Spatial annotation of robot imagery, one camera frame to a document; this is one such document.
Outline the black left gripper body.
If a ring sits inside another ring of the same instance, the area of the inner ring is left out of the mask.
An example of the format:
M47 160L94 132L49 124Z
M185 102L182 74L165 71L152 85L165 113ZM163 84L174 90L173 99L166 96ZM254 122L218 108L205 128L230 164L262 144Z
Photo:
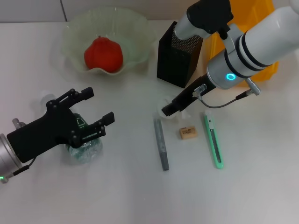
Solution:
M39 119L7 135L16 156L22 163L41 155L60 144L78 146L78 125L70 107L74 103L65 99L51 100L46 113Z

